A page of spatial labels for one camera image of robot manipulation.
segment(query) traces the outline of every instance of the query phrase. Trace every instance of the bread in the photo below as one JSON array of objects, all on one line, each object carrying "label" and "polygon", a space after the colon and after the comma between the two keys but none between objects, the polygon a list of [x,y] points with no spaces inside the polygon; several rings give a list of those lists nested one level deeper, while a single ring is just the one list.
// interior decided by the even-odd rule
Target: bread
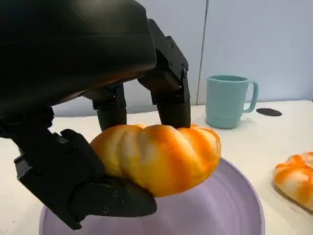
[{"label": "bread", "polygon": [[105,130],[91,146],[107,174],[130,179],[154,197],[195,187],[211,175],[221,157],[219,136],[196,125],[119,125]]},{"label": "bread", "polygon": [[313,211],[313,152],[291,156],[277,165],[274,183],[288,197]]}]

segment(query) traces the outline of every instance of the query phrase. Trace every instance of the toy bread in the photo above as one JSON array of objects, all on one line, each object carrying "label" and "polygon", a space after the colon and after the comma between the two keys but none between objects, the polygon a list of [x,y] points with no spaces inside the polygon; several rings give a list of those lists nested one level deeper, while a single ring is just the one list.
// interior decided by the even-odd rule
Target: toy bread
[{"label": "toy bread", "polygon": [[274,183],[288,197],[313,211],[313,152],[291,156],[277,165]]},{"label": "toy bread", "polygon": [[154,197],[184,192],[206,180],[221,157],[219,136],[192,125],[119,125],[91,143],[106,173],[129,179]]}]

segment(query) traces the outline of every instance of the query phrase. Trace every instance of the white table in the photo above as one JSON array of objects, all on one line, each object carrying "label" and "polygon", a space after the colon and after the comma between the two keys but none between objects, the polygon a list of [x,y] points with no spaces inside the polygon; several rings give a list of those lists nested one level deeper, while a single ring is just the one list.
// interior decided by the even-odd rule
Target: white table
[{"label": "white table", "polygon": [[[313,151],[313,102],[258,103],[274,108],[281,117],[256,112],[242,117],[233,130],[216,130],[222,156],[240,169],[262,202],[267,235],[312,235],[313,214],[281,197],[271,186],[271,171],[288,156]],[[192,122],[207,126],[205,107],[192,107]],[[158,113],[133,114],[128,123],[160,123]],[[100,133],[97,117],[55,118],[53,131],[71,128],[88,141]],[[36,235],[42,203],[16,180],[13,159],[19,155],[10,140],[0,139],[0,235]]]}]

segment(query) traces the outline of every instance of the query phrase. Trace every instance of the white wall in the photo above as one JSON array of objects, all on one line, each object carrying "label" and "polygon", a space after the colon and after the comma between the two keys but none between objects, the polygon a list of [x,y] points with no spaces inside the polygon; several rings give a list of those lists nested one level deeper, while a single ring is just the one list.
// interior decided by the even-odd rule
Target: white wall
[{"label": "white wall", "polygon": [[[206,0],[137,0],[147,9],[148,18],[159,25],[165,35],[171,35],[189,62],[189,88],[196,104],[204,31]],[[150,92],[137,81],[125,83],[125,98],[129,113],[154,110]],[[94,115],[92,103],[77,98],[54,107],[56,116]]]},{"label": "white wall", "polygon": [[312,100],[312,24],[313,0],[209,0],[198,103],[216,74],[257,81],[259,100]]}]

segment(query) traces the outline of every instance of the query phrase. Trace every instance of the teal mug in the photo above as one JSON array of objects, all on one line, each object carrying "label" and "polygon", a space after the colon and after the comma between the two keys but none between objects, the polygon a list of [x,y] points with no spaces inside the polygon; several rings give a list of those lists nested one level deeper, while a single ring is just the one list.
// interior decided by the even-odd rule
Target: teal mug
[{"label": "teal mug", "polygon": [[[249,83],[253,84],[251,105],[244,110]],[[243,113],[251,113],[258,99],[259,85],[232,75],[211,76],[206,83],[206,122],[220,129],[235,128]]]}]

